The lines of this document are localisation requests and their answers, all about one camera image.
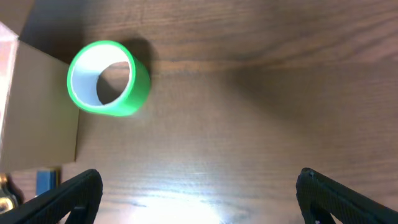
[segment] tape roll hole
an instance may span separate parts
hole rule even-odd
[[[87,106],[116,102],[131,81],[127,55],[113,45],[97,45],[83,52],[72,71],[72,92]]]

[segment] green ring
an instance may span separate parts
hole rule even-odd
[[[75,64],[79,58],[89,49],[98,45],[112,45],[122,50],[131,65],[130,67],[130,81],[127,84],[121,95],[113,102],[105,105],[93,106],[80,101],[74,94],[72,88],[72,73],[75,69]],[[93,42],[83,49],[81,49],[72,63],[69,66],[67,86],[69,96],[72,101],[81,109],[96,114],[105,114],[111,116],[128,116],[136,112],[146,101],[150,90],[150,78],[145,66],[140,63],[125,46],[112,40],[101,40]]]

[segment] cardboard box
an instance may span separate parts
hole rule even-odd
[[[0,172],[75,160],[68,65],[18,39],[33,3],[0,2]]]

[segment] roll of tape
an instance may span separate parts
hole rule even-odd
[[[97,81],[101,73],[117,62],[129,64],[129,81],[114,101],[102,104],[97,94]],[[146,101],[150,90],[149,74],[121,44],[101,40],[81,49],[68,71],[68,92],[73,102],[90,113],[111,116],[128,116],[136,112]]]

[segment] dark wood tabletop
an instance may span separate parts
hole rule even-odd
[[[152,89],[80,113],[62,179],[100,172],[96,223],[303,223],[303,167],[398,210],[398,2],[36,0],[21,36],[66,63],[104,39]]]

